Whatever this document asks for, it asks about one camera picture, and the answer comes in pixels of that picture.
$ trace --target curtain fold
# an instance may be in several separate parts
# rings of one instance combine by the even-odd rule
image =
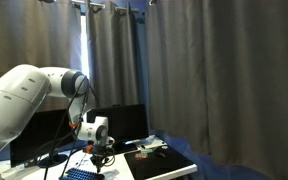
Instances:
[[[0,76],[19,64],[81,69],[80,33],[80,10],[69,0],[0,0]],[[39,111],[66,105],[48,97]]]
[[[145,14],[151,126],[209,153],[201,1],[157,1]]]
[[[91,84],[98,107],[139,103],[139,83],[134,14],[116,11],[111,1],[105,9],[86,12]]]
[[[288,179],[288,1],[158,0],[146,25],[153,129]]]

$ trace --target table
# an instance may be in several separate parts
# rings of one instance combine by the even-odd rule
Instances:
[[[161,145],[166,145],[162,140],[158,139],[155,136],[150,136],[144,140],[133,141],[138,147],[138,149],[143,148],[143,146],[147,148],[153,148]],[[96,167],[90,161],[91,155],[85,154],[82,151],[79,151],[73,154],[70,158],[70,161],[67,165],[66,169],[70,169],[72,167],[79,168],[82,170],[96,172]],[[58,179],[63,171],[65,163],[49,168],[47,179]],[[23,168],[24,166],[17,166],[15,168],[10,167],[10,161],[1,161],[0,162],[0,172],[2,177],[5,180],[13,180],[13,179],[23,179],[23,180],[32,180],[32,179],[43,179],[45,169],[41,169],[37,166]],[[195,164],[171,171],[168,173],[164,173],[152,178],[149,180],[165,180],[172,179],[180,176],[187,175],[189,173],[193,173],[197,171],[197,166]],[[103,167],[101,169],[101,174],[104,174],[105,179],[134,179],[130,168],[128,167],[127,161],[124,157],[124,154],[115,155],[115,162],[112,166]]]

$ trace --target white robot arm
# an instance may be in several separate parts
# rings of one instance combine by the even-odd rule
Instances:
[[[15,139],[25,128],[45,96],[74,99],[69,113],[71,124],[77,124],[85,93],[89,84],[85,76],[65,68],[37,68],[19,65],[0,78],[0,151]],[[108,121],[96,118],[94,124],[82,122],[77,138],[94,141],[105,146],[108,142]]]

